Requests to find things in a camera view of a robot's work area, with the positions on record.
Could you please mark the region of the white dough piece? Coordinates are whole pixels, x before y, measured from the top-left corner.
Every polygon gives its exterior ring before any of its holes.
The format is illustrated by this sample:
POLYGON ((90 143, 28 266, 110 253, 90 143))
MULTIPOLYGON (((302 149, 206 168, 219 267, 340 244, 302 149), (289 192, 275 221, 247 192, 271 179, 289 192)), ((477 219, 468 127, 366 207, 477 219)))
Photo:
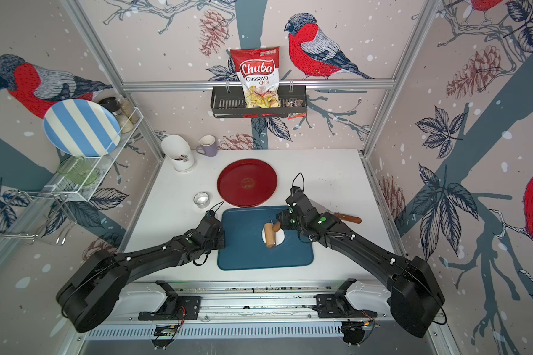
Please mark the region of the white dough piece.
POLYGON ((267 239, 265 230, 262 230, 262 240, 268 248, 274 248, 276 246, 281 245, 284 242, 284 239, 285 233, 283 229, 279 229, 277 232, 275 232, 274 237, 270 239, 267 239))

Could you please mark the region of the wooden rolling pin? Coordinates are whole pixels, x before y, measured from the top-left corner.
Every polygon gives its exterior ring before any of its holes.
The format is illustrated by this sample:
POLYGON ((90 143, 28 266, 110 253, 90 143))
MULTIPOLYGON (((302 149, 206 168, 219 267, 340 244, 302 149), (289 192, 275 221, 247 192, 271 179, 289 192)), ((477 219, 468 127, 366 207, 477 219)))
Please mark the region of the wooden rolling pin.
POLYGON ((276 223, 269 222, 264 225, 263 229, 265 230, 266 238, 270 239, 274 237, 275 232, 277 232, 279 229, 282 229, 282 228, 281 228, 280 222, 276 222, 276 223))

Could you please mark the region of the teal plastic tray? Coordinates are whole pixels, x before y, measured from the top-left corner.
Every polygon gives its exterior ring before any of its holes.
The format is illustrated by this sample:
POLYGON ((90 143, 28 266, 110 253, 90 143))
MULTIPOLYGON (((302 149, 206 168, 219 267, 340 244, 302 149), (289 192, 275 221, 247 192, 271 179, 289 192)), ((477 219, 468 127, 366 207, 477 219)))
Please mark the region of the teal plastic tray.
POLYGON ((222 215, 225 248, 219 251, 218 267, 223 271, 309 266, 312 245, 300 241, 296 230, 284 230, 284 242, 267 248, 262 240, 266 223, 275 223, 283 206, 228 209, 222 215))

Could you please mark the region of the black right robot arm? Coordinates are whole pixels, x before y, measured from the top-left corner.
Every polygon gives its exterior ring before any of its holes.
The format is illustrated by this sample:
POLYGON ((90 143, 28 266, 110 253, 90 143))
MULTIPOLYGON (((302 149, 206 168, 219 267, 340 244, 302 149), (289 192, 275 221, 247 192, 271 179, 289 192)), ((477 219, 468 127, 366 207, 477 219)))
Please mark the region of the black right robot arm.
POLYGON ((277 217, 283 229, 296 230, 311 243, 337 251, 367 270, 386 286, 393 319, 415 337, 423 337, 442 310, 445 297, 430 265, 420 257, 409 260, 374 244, 336 215, 319 213, 303 189, 293 186, 287 208, 277 217))

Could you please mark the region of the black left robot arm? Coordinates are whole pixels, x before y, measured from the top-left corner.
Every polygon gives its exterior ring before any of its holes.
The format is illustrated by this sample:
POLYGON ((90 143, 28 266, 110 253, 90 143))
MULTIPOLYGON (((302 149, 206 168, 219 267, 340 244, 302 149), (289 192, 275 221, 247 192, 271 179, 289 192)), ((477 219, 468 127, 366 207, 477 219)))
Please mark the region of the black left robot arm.
POLYGON ((109 317, 121 290, 129 283, 162 269, 191 263, 224 247, 222 223, 210 210, 195 229, 163 244, 128 253, 95 252, 61 287, 56 301, 62 316, 75 330, 88 332, 109 317))

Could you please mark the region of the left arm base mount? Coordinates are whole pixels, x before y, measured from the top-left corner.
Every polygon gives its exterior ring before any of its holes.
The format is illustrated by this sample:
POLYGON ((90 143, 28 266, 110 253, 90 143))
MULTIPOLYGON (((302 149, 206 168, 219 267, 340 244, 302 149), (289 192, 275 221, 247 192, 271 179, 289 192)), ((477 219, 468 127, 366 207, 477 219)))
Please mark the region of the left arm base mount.
POLYGON ((201 307, 202 297, 200 296, 179 296, 174 288, 164 281, 156 281, 165 293, 166 299, 159 309, 153 312, 140 312, 140 321, 158 320, 196 320, 201 307))

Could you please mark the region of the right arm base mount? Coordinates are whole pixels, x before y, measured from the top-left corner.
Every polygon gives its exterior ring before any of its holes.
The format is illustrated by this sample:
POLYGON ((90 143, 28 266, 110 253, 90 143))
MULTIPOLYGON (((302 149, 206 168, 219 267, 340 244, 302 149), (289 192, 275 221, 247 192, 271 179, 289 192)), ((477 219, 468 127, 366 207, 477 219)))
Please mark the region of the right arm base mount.
POLYGON ((315 296, 316 304, 312 310, 317 312, 318 317, 325 318, 357 318, 365 317, 374 320, 378 313, 370 310, 355 309, 346 299, 346 292, 356 282, 356 279, 349 278, 341 284, 334 294, 318 294, 315 296))

